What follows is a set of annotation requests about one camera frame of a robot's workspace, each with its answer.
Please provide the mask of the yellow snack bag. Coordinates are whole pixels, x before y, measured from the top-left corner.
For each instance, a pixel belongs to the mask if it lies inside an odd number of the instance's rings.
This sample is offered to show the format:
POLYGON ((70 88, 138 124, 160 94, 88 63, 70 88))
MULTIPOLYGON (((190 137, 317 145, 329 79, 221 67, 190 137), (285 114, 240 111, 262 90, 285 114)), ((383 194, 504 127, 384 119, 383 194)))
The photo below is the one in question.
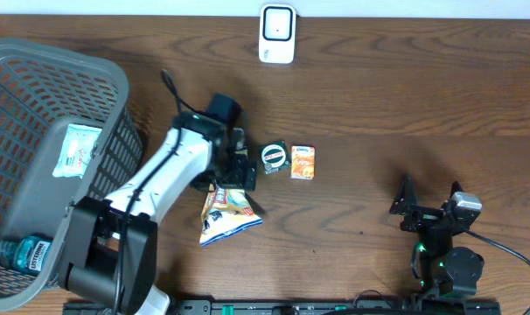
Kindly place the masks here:
POLYGON ((205 247, 261 225, 262 218, 250 206, 243 189, 217 186, 206 196, 201 223, 199 244, 205 247))

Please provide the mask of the small green box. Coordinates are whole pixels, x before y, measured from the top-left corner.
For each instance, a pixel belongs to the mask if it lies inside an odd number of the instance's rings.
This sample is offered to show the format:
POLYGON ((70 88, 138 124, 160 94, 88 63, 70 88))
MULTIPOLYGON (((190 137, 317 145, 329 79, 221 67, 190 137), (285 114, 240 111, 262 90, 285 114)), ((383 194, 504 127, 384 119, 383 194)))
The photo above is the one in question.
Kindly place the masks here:
POLYGON ((289 154, 283 140, 261 146, 259 154, 266 175, 288 170, 291 167, 289 154))

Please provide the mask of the small orange box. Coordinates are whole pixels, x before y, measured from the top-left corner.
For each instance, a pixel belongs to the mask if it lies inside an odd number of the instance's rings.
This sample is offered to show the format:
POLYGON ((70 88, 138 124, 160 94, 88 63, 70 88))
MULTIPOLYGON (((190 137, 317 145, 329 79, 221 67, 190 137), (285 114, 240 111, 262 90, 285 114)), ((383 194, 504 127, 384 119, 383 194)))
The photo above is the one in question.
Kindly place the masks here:
POLYGON ((315 176, 315 154, 313 146, 293 145, 291 147, 291 171, 293 179, 311 180, 315 176))

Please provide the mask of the teal tissue packet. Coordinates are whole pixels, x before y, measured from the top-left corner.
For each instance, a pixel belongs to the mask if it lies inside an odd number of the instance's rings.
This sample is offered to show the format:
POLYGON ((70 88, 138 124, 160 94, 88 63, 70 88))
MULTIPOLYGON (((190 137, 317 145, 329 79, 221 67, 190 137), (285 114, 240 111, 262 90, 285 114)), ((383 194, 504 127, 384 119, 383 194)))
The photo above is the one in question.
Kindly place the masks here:
POLYGON ((52 175, 55 178, 81 179, 86 173, 100 134, 101 128, 69 124, 52 175))

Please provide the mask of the blue mouthwash bottle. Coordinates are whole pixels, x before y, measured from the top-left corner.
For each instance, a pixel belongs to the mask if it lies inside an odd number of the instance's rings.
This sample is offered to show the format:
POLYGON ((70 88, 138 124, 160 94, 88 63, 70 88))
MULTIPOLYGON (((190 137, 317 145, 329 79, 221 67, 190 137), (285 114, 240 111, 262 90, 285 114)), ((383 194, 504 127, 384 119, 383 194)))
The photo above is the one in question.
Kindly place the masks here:
POLYGON ((52 241, 35 235, 20 241, 0 241, 0 264, 26 275, 37 276, 43 269, 52 241))

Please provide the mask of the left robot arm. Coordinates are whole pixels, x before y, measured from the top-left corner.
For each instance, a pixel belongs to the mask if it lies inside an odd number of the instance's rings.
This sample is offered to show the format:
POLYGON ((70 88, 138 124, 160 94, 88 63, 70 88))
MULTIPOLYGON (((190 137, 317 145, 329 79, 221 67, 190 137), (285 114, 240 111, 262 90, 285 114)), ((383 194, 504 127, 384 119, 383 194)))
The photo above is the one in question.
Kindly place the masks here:
POLYGON ((171 297, 155 285, 157 233, 192 187, 255 189, 257 165, 240 152, 238 110, 183 112, 154 156, 125 184, 73 205, 58 284, 114 314, 165 314, 171 297))

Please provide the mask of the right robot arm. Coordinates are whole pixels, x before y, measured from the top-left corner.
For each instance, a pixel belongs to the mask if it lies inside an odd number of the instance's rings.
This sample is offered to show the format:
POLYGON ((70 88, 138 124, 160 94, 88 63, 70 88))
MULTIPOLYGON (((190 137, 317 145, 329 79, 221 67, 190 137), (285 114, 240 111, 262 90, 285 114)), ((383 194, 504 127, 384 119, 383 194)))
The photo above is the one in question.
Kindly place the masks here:
POLYGON ((414 275, 424 282, 425 292, 456 299, 475 295, 484 259, 469 248, 454 246, 453 237, 469 229, 482 207, 480 199, 464 192, 458 182, 440 207, 421 206, 413 180, 407 174, 402 177, 389 213, 403 217, 401 230, 419 235, 412 266, 421 268, 414 275))

